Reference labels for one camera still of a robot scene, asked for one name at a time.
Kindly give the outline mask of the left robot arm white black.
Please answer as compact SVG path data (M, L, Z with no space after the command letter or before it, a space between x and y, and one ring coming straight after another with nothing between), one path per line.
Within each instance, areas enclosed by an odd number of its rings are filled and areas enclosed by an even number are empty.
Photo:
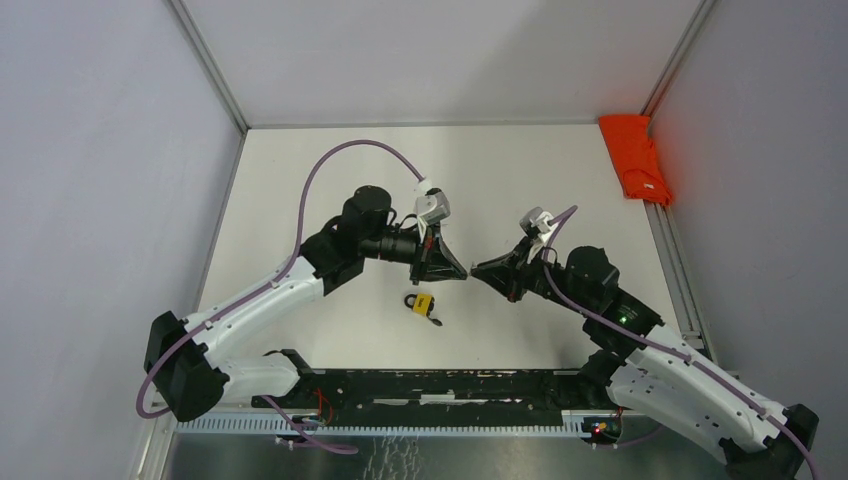
M237 347L284 315L337 290L375 259L408 266L412 284L464 280L468 273L444 244L441 223L450 215L444 192L428 188L416 199L404 228L390 194L358 188L340 214L308 237L274 272L231 299L180 319L167 311L150 327L143 386L155 387L166 412L195 420L225 399L268 395L290 407L306 405L313 379L285 354L237 359Z

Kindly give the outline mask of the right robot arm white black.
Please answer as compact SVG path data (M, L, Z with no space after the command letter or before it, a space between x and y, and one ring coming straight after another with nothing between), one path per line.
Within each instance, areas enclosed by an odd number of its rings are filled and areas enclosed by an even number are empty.
M511 302L529 292L581 314L598 345L581 367L580 400L641 413L701 447L732 479L793 479L809 466L818 416L743 385L687 343L661 316L622 289L605 251L573 249L565 263L522 240L472 268Z

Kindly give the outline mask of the orange folded cloth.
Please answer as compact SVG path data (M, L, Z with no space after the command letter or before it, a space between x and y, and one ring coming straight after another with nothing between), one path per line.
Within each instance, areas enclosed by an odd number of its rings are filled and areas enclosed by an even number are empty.
M650 116L616 114L601 116L598 124L624 196L669 207L674 195L648 133L650 121Z

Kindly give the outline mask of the yellow padlock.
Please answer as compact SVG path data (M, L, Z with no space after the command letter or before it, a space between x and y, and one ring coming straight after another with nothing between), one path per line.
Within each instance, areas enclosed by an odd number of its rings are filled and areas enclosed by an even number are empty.
M435 298L426 293L411 293L404 297L404 306L411 312L424 317L430 323L441 327L443 323L433 316L435 310Z

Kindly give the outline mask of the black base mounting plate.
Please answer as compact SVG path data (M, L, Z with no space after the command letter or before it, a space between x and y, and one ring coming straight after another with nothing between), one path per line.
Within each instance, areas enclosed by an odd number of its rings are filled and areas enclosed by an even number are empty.
M314 410L333 427L553 427L566 411L588 414L589 430L623 423L622 407L574 369L310 370L251 404Z

